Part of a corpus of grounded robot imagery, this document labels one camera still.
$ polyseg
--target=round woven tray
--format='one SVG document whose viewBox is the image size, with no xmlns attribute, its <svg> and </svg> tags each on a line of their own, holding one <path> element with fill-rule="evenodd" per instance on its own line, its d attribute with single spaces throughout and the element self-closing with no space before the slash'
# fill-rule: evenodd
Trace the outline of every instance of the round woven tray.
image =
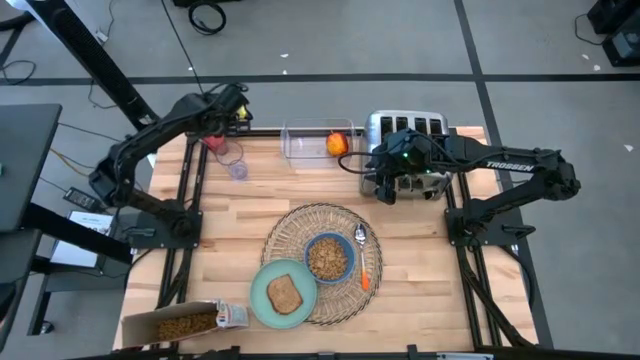
<svg viewBox="0 0 640 360">
<path fill-rule="evenodd" d="M 356 224 L 367 230 L 364 246 L 365 268 L 369 290 L 362 289 L 360 247 L 354 238 Z M 262 251 L 262 265 L 276 259 L 295 259 L 304 262 L 304 248 L 317 234 L 337 232 L 357 249 L 356 267 L 352 275 L 336 285 L 318 284 L 318 300 L 313 313 L 306 320 L 317 325 L 337 324 L 362 311 L 378 291 L 382 278 L 382 253 L 378 238 L 364 219 L 342 206 L 317 203 L 301 206 L 284 216 L 267 237 Z"/>
</svg>

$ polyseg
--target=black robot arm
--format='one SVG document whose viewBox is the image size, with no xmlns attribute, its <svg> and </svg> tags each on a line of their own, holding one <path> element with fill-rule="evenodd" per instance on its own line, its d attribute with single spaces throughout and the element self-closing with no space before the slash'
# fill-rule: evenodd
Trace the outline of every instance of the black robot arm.
<svg viewBox="0 0 640 360">
<path fill-rule="evenodd" d="M 89 184 L 108 206 L 131 206 L 162 221 L 172 236 L 189 236 L 190 214 L 174 199 L 160 200 L 134 188 L 138 162 L 176 136 L 187 133 L 198 137 L 234 135 L 250 129 L 249 103 L 242 94 L 246 88 L 228 85 L 220 94 L 188 94 L 169 114 L 146 126 L 137 134 L 115 144 L 89 175 Z"/>
<path fill-rule="evenodd" d="M 376 175 L 378 199 L 395 203 L 394 179 L 425 172 L 468 172 L 478 168 L 533 174 L 524 184 L 486 200 L 472 199 L 460 229 L 475 233 L 502 212 L 538 199 L 566 200 L 580 190 L 573 165 L 560 151 L 489 146 L 458 135 L 425 135 L 405 129 L 388 135 L 366 167 Z"/>
</svg>

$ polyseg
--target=wooden table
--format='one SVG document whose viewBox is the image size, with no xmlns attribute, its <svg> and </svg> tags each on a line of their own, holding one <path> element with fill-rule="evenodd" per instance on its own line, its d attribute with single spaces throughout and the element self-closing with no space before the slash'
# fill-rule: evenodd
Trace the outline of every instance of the wooden table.
<svg viewBox="0 0 640 360">
<path fill-rule="evenodd" d="M 482 127 L 459 127 L 458 133 L 485 141 Z M 399 200 L 389 207 L 361 196 L 358 176 L 337 166 L 291 168 L 280 155 L 278 138 L 244 138 L 241 143 L 249 167 L 246 182 L 231 181 L 209 157 L 201 198 L 202 240 L 193 256 L 187 301 L 219 297 L 248 306 L 249 287 L 260 267 L 267 234 L 287 212 L 314 202 L 345 206 L 371 224 L 382 247 L 382 283 L 369 306 L 344 323 L 303 324 L 283 331 L 267 328 L 252 314 L 250 328 L 183 341 L 181 352 L 202 353 L 232 345 L 239 345 L 242 353 L 405 352 L 408 344 L 416 344 L 419 351 L 473 349 L 456 253 L 447 240 L 444 197 L 436 202 Z M 180 137 L 158 152 L 152 195 L 175 197 L 185 144 Z M 468 181 L 472 197 L 485 198 L 499 191 L 493 171 L 473 171 Z M 457 180 L 454 184 L 460 205 Z M 535 342 L 518 264 L 498 248 L 485 247 L 484 254 L 496 303 L 521 334 Z M 156 306 L 164 259 L 165 251 L 155 250 L 132 270 L 121 317 Z M 177 271 L 180 254 L 176 259 Z M 488 343 L 484 311 L 478 314 Z M 119 327 L 114 348 L 120 343 Z"/>
</svg>

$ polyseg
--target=silver toaster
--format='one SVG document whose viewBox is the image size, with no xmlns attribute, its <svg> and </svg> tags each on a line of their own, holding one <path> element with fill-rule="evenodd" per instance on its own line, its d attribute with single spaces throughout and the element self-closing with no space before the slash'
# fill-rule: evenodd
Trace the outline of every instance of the silver toaster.
<svg viewBox="0 0 640 360">
<path fill-rule="evenodd" d="M 426 135 L 449 133 L 447 119 L 442 114 L 425 111 L 380 110 L 369 115 L 367 119 L 360 141 L 360 151 L 372 152 L 382 143 L 385 135 L 406 128 Z M 364 167 L 369 160 L 368 156 L 362 157 L 361 171 L 370 170 Z M 427 200 L 438 200 L 450 183 L 450 173 L 406 175 L 396 178 L 395 190 L 399 197 L 421 196 Z M 362 194 L 374 195 L 376 188 L 375 175 L 360 175 Z"/>
</svg>

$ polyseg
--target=toast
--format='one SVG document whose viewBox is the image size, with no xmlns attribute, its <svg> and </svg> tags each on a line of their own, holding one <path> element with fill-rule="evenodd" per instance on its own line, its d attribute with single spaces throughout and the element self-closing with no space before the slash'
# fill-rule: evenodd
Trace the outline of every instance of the toast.
<svg viewBox="0 0 640 360">
<path fill-rule="evenodd" d="M 289 275 L 273 279 L 267 286 L 267 297 L 280 315 L 289 315 L 302 305 L 302 297 Z"/>
</svg>

